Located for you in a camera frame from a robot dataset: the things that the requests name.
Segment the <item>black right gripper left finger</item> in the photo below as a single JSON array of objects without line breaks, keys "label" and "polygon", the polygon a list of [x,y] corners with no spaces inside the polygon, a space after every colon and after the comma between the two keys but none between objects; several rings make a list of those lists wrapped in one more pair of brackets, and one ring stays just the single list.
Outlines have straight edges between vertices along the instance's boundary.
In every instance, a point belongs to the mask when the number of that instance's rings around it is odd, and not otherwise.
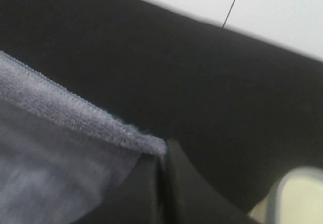
[{"label": "black right gripper left finger", "polygon": [[164,223],[160,175],[159,159],[143,154],[127,178],[107,190],[102,203],[74,223]]}]

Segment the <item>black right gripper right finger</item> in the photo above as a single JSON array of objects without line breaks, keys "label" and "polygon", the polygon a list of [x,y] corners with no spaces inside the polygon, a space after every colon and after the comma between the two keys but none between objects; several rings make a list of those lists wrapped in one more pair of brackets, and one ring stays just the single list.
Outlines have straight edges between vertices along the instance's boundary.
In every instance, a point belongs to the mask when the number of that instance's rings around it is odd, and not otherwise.
[{"label": "black right gripper right finger", "polygon": [[255,223],[212,188],[175,140],[167,141],[164,166],[165,223]]}]

